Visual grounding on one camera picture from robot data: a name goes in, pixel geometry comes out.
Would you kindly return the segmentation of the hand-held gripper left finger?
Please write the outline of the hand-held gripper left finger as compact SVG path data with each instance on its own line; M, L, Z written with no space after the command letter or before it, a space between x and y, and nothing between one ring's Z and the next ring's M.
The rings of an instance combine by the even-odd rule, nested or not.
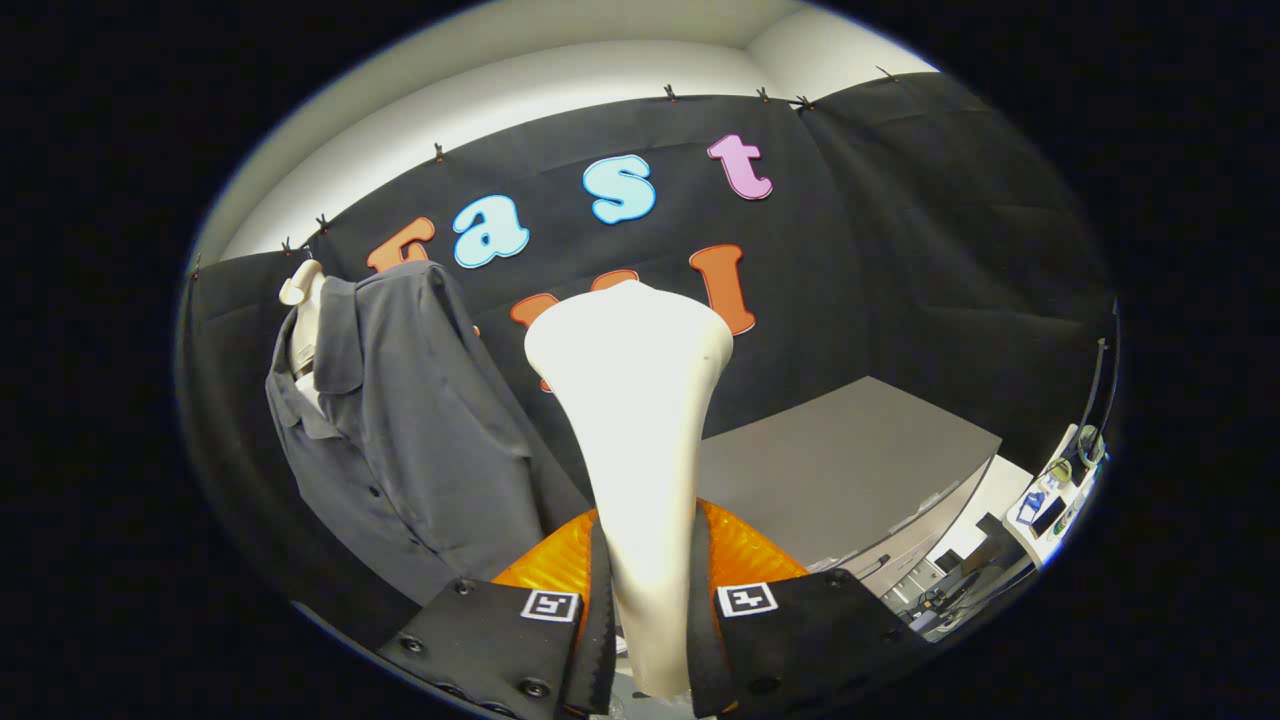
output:
M447 583L378 650L401 675L512 719L607 714L614 656L611 556L596 510L489 582Z

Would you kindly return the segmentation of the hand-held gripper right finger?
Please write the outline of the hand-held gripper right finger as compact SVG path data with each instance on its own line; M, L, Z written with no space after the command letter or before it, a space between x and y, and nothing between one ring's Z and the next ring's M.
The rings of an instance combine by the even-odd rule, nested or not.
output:
M705 500L695 505L690 571L696 717L842 717L931 656L931 643L850 571L808 571Z

